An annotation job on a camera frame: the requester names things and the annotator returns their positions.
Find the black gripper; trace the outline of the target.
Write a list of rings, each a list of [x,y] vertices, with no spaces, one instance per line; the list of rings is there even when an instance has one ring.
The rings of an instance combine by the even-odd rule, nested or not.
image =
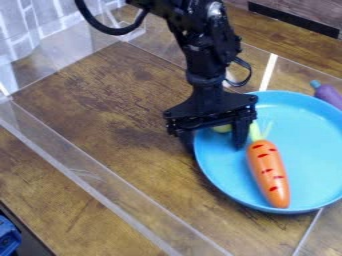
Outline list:
[[[193,93],[185,102],[163,112],[167,132],[179,136],[186,151],[193,154],[193,130],[230,124],[234,146],[241,149],[246,144],[250,124],[257,119],[258,97],[226,92],[225,75],[205,78],[186,72],[186,78],[193,86]]]

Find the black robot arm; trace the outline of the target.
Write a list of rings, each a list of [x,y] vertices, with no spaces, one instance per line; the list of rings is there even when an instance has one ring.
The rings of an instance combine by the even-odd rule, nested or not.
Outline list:
[[[230,64],[250,66],[238,57],[241,37],[230,26],[223,1],[127,0],[127,3],[166,20],[186,57],[186,79],[193,93],[163,112],[168,134],[193,150],[197,130],[229,125],[233,145],[242,148],[257,119],[258,97],[230,93],[223,88]]]

